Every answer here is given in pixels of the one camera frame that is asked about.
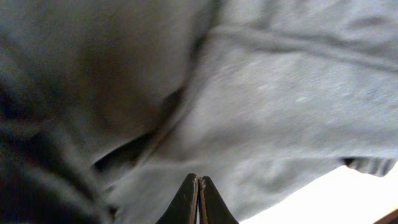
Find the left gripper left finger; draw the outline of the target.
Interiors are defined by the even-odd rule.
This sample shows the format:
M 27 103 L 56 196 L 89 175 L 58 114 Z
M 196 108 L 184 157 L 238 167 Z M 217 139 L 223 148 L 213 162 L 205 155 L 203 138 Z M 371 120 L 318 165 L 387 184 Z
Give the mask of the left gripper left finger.
M 196 224 L 198 176 L 188 174 L 156 224 Z

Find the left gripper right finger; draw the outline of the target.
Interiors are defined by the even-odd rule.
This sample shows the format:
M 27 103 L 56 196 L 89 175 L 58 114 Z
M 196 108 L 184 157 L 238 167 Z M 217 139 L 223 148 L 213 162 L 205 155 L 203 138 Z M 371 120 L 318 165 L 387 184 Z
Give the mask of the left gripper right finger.
M 208 176 L 199 178 L 198 209 L 200 224 L 238 224 L 218 189 Z

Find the black t-shirt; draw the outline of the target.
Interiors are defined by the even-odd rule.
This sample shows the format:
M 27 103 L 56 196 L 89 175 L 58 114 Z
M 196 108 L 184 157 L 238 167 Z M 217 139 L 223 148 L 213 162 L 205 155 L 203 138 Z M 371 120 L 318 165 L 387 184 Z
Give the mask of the black t-shirt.
M 1 222 L 154 223 L 189 173 L 244 220 L 397 163 L 397 2 L 1 2 Z

